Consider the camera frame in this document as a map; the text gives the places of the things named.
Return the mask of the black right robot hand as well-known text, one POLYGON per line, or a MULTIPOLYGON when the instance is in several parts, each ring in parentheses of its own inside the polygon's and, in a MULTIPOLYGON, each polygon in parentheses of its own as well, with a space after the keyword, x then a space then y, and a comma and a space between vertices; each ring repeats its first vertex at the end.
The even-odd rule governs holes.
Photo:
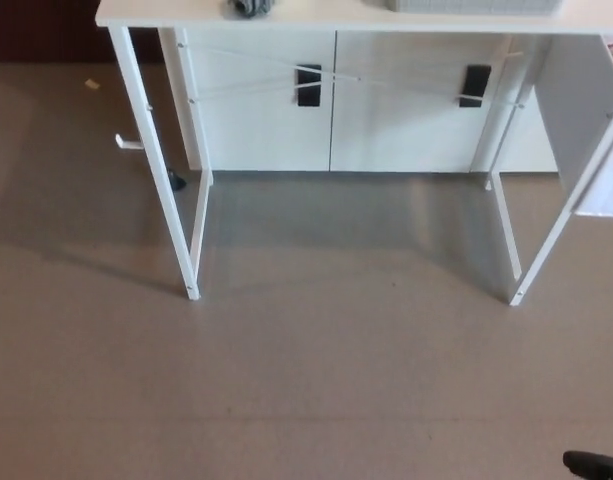
POLYGON ((563 453, 562 462, 573 475, 581 479, 613 479, 613 457, 611 456, 569 450, 563 453))

